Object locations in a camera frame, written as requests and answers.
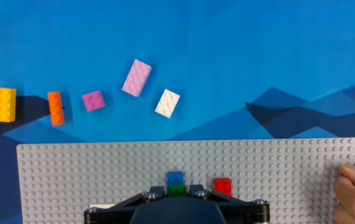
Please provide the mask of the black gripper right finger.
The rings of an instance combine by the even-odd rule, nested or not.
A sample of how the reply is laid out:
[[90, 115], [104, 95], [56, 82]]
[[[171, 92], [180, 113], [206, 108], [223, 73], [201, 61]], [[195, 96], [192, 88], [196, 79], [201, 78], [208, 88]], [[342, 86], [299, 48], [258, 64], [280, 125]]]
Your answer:
[[206, 215], [216, 215], [225, 223], [270, 223], [270, 202], [264, 199], [243, 201], [214, 189], [205, 189], [201, 184], [190, 185], [188, 196], [206, 202]]

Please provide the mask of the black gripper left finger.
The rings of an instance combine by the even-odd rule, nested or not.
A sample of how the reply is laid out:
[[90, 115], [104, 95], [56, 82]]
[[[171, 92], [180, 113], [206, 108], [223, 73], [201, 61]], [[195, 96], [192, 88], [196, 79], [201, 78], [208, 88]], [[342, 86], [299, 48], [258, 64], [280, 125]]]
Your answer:
[[151, 187], [148, 192], [141, 192], [110, 208], [92, 206], [83, 213], [84, 224], [130, 223], [134, 213], [144, 205], [166, 198], [163, 186]]

